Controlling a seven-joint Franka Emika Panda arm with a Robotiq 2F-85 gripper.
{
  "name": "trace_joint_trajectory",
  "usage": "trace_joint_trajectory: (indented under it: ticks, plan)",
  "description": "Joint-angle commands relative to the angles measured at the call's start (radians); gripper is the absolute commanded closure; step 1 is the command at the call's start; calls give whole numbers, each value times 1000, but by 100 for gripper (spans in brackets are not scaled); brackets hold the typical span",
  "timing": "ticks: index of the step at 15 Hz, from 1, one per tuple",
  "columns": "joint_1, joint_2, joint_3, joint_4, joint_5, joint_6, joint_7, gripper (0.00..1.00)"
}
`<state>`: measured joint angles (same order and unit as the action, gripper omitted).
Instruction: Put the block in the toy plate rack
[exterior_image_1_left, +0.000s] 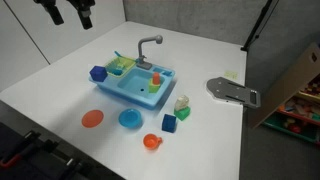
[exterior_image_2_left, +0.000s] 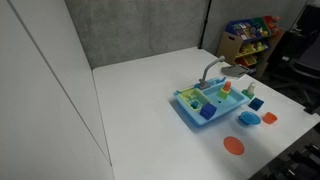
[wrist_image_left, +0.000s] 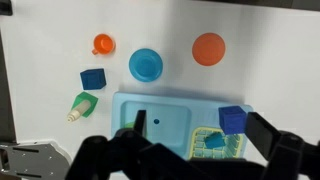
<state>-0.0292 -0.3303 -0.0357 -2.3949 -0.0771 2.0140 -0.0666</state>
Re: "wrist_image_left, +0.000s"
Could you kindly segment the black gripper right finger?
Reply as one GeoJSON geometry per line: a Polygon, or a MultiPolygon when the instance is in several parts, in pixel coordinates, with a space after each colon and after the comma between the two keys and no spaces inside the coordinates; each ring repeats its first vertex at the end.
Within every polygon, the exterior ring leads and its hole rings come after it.
{"type": "Polygon", "coordinates": [[[269,159],[281,133],[257,112],[249,112],[245,135],[260,154],[269,159]]]}

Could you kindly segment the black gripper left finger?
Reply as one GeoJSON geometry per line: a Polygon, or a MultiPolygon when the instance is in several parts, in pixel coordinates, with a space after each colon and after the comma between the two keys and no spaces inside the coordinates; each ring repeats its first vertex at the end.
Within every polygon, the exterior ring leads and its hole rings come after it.
{"type": "Polygon", "coordinates": [[[146,135],[146,117],[147,113],[145,110],[139,110],[137,112],[133,129],[141,136],[146,135]]]}

